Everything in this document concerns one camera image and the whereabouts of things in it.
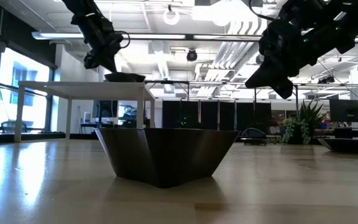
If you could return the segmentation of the leaf-shaped black plate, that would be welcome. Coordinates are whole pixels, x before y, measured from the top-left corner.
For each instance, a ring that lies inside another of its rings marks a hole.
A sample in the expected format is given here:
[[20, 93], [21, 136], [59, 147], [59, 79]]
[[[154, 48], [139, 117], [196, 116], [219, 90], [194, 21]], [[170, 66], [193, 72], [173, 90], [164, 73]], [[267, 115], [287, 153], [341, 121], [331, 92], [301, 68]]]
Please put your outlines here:
[[332, 152], [358, 154], [358, 139], [319, 138], [318, 141]]
[[144, 82], [145, 80], [145, 76], [136, 73], [115, 72], [105, 74], [104, 77], [108, 82]]

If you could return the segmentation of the green potted succulent plant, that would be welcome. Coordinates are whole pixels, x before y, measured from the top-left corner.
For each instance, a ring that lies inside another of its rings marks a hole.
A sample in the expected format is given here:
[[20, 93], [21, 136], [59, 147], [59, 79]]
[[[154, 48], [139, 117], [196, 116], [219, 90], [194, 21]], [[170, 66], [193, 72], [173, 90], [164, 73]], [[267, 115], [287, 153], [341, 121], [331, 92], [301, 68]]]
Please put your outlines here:
[[315, 129], [322, 123], [325, 114], [321, 113], [323, 104], [309, 103], [304, 101], [301, 104], [299, 115], [293, 118], [284, 119], [279, 123], [280, 137], [269, 140], [270, 144], [299, 144], [308, 145], [314, 136]]

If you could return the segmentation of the white perforated metal shelf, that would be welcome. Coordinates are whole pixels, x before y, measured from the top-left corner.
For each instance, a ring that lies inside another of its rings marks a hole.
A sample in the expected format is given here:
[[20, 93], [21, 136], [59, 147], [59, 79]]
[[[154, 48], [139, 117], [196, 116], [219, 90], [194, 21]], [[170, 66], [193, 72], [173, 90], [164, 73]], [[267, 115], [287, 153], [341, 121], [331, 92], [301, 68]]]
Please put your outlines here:
[[70, 137], [73, 100], [117, 100], [137, 102], [137, 127], [144, 127], [145, 102], [150, 103], [150, 127], [155, 126], [155, 97], [143, 82], [33, 82], [20, 81], [14, 141], [21, 142], [22, 114], [25, 89], [45, 93], [68, 100], [65, 137]]

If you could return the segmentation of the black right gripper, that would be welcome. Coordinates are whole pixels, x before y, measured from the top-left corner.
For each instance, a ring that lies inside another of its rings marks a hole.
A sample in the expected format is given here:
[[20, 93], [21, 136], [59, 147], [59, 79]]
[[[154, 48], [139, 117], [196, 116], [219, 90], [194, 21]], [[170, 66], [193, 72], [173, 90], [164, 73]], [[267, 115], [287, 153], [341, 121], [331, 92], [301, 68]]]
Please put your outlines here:
[[303, 67], [315, 65], [318, 59], [316, 32], [320, 27], [317, 22], [304, 27], [297, 21], [272, 21], [259, 40], [264, 61], [247, 79], [246, 87], [274, 87], [283, 75], [297, 75]]

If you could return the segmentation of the black aluminium table frame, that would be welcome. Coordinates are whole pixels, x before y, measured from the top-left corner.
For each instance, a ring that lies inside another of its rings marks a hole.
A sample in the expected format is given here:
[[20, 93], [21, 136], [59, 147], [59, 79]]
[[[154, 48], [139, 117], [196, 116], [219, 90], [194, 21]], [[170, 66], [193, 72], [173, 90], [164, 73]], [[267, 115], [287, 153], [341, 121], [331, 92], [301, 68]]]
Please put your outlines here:
[[[227, 153], [239, 135], [238, 131], [198, 129], [95, 129], [103, 150], [112, 153], [146, 152], [152, 155], [191, 156]], [[66, 139], [65, 133], [22, 134], [27, 140]]]

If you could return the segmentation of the black monitor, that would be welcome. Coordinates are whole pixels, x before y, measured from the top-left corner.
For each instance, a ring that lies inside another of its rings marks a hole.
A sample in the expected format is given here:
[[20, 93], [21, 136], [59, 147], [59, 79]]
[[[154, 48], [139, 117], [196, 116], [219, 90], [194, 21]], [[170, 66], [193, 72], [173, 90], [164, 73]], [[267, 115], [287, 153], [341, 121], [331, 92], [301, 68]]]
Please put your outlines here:
[[118, 118], [118, 101], [116, 100], [94, 100], [92, 117], [96, 123], [102, 123], [103, 118], [108, 118], [110, 122], [116, 123]]
[[358, 123], [358, 100], [330, 100], [329, 109], [333, 122]]

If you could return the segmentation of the long ceiling light fixture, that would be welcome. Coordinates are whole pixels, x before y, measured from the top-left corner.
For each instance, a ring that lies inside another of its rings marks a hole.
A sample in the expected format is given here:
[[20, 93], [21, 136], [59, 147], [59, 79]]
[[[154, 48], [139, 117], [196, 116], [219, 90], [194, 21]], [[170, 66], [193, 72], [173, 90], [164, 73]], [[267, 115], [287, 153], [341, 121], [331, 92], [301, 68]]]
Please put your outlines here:
[[[118, 32], [123, 39], [130, 40], [169, 40], [169, 41], [210, 41], [210, 42], [258, 42], [261, 35], [228, 35], [228, 34], [153, 34]], [[85, 37], [82, 33], [69, 32], [32, 32], [36, 40], [80, 40], [86, 42], [96, 37]]]

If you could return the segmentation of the black partition panels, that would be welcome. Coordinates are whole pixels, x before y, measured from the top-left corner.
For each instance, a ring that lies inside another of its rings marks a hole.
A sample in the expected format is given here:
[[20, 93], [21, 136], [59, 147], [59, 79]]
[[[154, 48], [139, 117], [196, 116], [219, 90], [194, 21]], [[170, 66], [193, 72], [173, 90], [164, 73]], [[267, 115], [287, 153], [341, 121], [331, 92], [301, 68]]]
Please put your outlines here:
[[272, 123], [270, 103], [183, 100], [162, 103], [163, 128], [265, 131]]

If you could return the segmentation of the black metal overhead frame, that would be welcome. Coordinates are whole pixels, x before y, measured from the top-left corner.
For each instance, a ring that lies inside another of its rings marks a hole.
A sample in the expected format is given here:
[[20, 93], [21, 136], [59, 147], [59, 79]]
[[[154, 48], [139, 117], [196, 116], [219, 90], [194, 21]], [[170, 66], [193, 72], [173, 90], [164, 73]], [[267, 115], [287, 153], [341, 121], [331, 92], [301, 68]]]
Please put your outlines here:
[[358, 84], [294, 83], [282, 97], [272, 87], [247, 88], [244, 82], [146, 80], [150, 91], [161, 100], [186, 101], [294, 101], [309, 95], [325, 101], [336, 95], [355, 95]]

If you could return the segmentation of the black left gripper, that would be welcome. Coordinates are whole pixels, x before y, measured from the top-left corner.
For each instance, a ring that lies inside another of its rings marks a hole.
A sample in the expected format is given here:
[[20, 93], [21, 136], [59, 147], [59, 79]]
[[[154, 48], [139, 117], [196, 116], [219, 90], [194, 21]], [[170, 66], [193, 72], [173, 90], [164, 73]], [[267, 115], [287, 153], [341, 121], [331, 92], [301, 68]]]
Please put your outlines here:
[[97, 28], [86, 28], [83, 31], [84, 42], [86, 42], [91, 50], [98, 58], [98, 62], [110, 72], [117, 72], [115, 55], [121, 49], [121, 41], [123, 36], [117, 32], [102, 32]]

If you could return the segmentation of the wavy square black plate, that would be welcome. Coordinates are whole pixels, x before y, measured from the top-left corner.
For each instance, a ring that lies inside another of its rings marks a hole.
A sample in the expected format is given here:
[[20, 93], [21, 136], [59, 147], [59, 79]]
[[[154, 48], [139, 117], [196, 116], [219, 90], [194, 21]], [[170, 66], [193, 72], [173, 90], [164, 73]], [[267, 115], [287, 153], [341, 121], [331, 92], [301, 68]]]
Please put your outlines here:
[[237, 131], [181, 128], [97, 128], [115, 174], [161, 189], [211, 177]]

